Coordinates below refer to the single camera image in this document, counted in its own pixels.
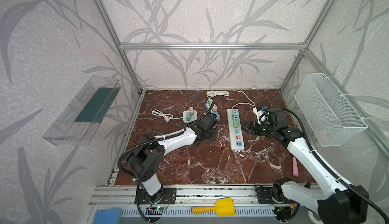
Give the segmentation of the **white square power strip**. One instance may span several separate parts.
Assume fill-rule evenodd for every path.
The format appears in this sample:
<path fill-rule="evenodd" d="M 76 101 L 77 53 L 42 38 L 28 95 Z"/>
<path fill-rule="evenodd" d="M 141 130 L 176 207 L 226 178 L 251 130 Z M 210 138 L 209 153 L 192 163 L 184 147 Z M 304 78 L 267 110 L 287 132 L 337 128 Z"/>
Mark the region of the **white square power strip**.
<path fill-rule="evenodd" d="M 168 123 L 172 120 L 182 119 L 184 123 L 189 123 L 198 119 L 197 112 L 195 110 L 187 110 L 182 113 L 181 117 L 174 117 L 172 114 L 162 113 L 160 110 L 152 110 L 152 115 L 162 117 Z"/>

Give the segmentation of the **blue power strip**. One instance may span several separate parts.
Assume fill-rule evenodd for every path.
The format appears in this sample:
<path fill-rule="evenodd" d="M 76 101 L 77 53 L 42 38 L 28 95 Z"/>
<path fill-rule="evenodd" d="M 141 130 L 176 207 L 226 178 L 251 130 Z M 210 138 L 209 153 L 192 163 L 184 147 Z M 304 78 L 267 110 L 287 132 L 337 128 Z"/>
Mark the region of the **blue power strip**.
<path fill-rule="evenodd" d="M 228 91 L 209 90 L 209 91 L 207 91 L 206 94 L 207 94 L 208 99 L 210 99 L 210 98 L 213 99 L 216 96 L 225 96 L 225 97 L 229 96 Z M 220 114 L 218 113 L 218 111 L 212 112 L 212 106 L 208 104 L 208 99 L 207 99 L 207 102 L 205 103 L 206 109 L 211 112 L 211 114 L 217 119 L 217 121 L 220 121 L 220 119 L 221 119 Z"/>

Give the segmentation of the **white long power strip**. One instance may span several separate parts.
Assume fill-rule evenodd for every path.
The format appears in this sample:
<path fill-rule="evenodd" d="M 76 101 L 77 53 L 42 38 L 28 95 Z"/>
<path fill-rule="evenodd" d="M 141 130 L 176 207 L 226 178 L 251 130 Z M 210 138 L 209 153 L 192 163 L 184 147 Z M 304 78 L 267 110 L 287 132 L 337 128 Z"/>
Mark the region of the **white long power strip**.
<path fill-rule="evenodd" d="M 232 108 L 229 108 L 227 109 L 227 117 L 228 117 L 228 127 L 229 127 L 229 134 L 230 134 L 230 144 L 231 144 L 231 150 L 232 151 L 235 151 L 237 153 L 240 153 L 240 152 L 243 152 L 244 149 L 245 149 L 245 146 L 244 146 L 244 140 L 243 140 L 243 130 L 242 130 L 242 127 L 241 127 L 241 120 L 240 120 L 240 115 L 239 115 L 239 110 L 237 109 L 237 106 L 239 105 L 250 105 L 251 107 L 254 107 L 255 104 L 254 104 L 254 101 L 248 97 L 248 95 L 242 91 L 242 89 L 244 87 L 247 87 L 249 88 L 248 85 L 243 85 L 243 86 L 240 86 L 238 89 L 237 89 L 237 92 L 241 92 L 243 93 L 250 102 L 241 102 L 241 103 L 237 103 L 236 105 L 234 105 Z M 237 109 L 238 110 L 238 117 L 239 117 L 239 127 L 238 128 L 234 128 L 233 126 L 233 109 Z"/>

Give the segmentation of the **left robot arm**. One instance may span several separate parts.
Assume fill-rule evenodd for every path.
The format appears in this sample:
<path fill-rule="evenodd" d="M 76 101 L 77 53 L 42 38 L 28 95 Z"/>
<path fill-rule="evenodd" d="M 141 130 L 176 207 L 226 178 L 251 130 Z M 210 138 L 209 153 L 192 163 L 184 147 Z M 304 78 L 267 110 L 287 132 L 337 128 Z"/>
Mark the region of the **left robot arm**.
<path fill-rule="evenodd" d="M 157 171 L 164 156 L 179 148 L 211 141 L 217 134 L 217 118 L 212 114 L 215 102 L 212 102 L 206 114 L 201 118 L 185 123 L 183 129 L 155 137 L 145 134 L 136 146 L 128 149 L 118 158 L 120 171 L 133 177 L 138 187 L 148 196 L 156 198 L 162 194 L 162 184 Z"/>

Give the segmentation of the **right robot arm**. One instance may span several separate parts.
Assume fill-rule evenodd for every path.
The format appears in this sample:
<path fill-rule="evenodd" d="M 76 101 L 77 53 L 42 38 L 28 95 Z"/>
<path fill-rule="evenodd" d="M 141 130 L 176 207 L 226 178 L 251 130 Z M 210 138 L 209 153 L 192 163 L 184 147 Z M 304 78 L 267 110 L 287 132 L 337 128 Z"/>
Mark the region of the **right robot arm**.
<path fill-rule="evenodd" d="M 253 108 L 255 121 L 245 123 L 247 134 L 274 139 L 288 150 L 315 179 L 320 187 L 313 190 L 301 186 L 289 178 L 273 182 L 271 196 L 276 202 L 292 200 L 317 214 L 325 224 L 362 224 L 367 220 L 368 208 L 372 207 L 389 222 L 388 215 L 369 199 L 362 186 L 355 186 L 344 179 L 313 148 L 304 127 L 290 127 L 284 108 Z"/>

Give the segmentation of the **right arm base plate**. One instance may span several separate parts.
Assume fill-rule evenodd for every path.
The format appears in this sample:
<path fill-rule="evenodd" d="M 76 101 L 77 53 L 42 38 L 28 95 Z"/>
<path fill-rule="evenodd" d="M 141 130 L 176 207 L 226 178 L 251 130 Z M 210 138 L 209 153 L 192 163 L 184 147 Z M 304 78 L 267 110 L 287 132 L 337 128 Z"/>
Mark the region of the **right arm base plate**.
<path fill-rule="evenodd" d="M 262 185 L 256 185 L 254 190 L 257 195 L 259 204 L 285 204 L 286 199 L 281 197 L 277 192 L 273 192 L 273 187 L 265 187 Z"/>

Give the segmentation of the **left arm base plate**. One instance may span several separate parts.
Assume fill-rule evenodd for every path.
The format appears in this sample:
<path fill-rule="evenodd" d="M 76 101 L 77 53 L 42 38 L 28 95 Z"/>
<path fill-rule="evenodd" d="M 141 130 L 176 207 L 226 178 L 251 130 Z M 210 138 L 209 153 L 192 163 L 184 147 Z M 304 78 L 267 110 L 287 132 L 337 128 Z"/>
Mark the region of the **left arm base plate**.
<path fill-rule="evenodd" d="M 161 188 L 154 195 L 150 195 L 146 189 L 137 189 L 136 204 L 175 204 L 177 196 L 176 188 Z"/>

